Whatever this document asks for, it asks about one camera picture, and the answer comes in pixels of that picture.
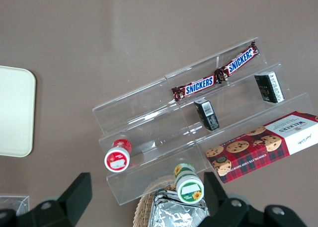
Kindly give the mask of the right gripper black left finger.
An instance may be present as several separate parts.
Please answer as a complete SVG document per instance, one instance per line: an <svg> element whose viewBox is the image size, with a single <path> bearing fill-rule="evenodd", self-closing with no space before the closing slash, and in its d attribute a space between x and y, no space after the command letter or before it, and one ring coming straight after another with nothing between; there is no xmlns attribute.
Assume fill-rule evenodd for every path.
<svg viewBox="0 0 318 227"><path fill-rule="evenodd" d="M74 227L92 200L89 172L81 173L57 200L38 204L17 216L13 209L1 209L2 227Z"/></svg>

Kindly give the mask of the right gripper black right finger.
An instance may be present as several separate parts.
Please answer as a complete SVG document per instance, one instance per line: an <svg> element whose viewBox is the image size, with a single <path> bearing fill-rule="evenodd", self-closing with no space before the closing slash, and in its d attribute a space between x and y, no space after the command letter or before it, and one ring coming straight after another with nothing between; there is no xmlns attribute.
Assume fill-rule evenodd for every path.
<svg viewBox="0 0 318 227"><path fill-rule="evenodd" d="M268 205L261 212L239 198L225 193L216 175L204 173L204 199L210 215L200 227L305 227L306 224L290 208Z"/></svg>

